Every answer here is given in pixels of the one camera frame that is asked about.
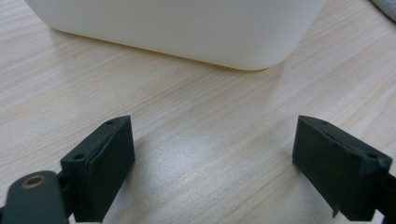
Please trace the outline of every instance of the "screw hole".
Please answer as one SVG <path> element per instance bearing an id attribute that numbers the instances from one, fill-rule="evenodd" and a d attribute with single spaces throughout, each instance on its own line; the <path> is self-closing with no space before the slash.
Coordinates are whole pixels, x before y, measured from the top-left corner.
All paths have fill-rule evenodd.
<path id="1" fill-rule="evenodd" d="M 46 181 L 46 177 L 43 175 L 34 175 L 22 182 L 22 187 L 24 189 L 35 188 Z"/>
<path id="2" fill-rule="evenodd" d="M 79 161 L 79 160 L 82 160 L 82 159 L 84 159 L 84 154 L 77 154 L 75 157 L 74 157 L 74 159 L 76 160 L 76 161 Z"/>
<path id="3" fill-rule="evenodd" d="M 368 153 L 367 156 L 372 158 L 372 159 L 376 159 L 377 158 L 377 156 L 375 154 L 373 154 L 373 153 Z"/>

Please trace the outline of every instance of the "white container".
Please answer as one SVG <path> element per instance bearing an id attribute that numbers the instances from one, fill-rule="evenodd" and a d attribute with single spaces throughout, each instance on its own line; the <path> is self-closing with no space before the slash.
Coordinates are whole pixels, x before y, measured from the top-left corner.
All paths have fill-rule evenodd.
<path id="1" fill-rule="evenodd" d="M 295 49 L 325 0 L 25 0 L 50 27 L 259 70 Z"/>

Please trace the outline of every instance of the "black plastic part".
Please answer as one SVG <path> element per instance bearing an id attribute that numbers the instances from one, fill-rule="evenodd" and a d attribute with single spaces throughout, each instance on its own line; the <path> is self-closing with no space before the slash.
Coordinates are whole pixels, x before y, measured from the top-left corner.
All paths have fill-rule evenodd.
<path id="1" fill-rule="evenodd" d="M 58 177 L 51 171 L 29 174 L 8 190 L 2 224 L 69 223 Z"/>
<path id="2" fill-rule="evenodd" d="M 375 190 L 388 176 L 392 158 L 330 123 L 300 116 L 293 163 L 305 174 L 335 216 L 370 221 Z"/>
<path id="3" fill-rule="evenodd" d="M 396 223 L 396 178 L 388 175 L 377 192 L 376 208 L 385 216 L 383 223 Z"/>
<path id="4" fill-rule="evenodd" d="M 75 192 L 77 222 L 103 221 L 133 163 L 129 116 L 102 124 L 61 159 L 64 185 Z"/>

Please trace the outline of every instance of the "light wood tabletop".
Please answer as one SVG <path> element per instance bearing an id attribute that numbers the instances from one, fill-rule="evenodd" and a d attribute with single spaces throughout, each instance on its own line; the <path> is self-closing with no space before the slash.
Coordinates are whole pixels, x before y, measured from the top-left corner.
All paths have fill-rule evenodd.
<path id="1" fill-rule="evenodd" d="M 0 1 L 0 205 L 131 115 L 136 162 L 104 223 L 348 223 L 292 165 L 298 115 L 396 158 L 395 111 L 396 24 L 366 0 L 329 0 L 289 58 L 257 72 L 62 33 Z"/>

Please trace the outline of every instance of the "brass ring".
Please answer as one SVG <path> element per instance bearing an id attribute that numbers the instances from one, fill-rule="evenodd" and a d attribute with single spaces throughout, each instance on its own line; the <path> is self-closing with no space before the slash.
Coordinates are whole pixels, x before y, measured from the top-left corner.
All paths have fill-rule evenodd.
<path id="1" fill-rule="evenodd" d="M 22 182 L 23 189 L 32 189 L 35 188 L 46 181 L 46 177 L 44 175 L 34 175 Z"/>

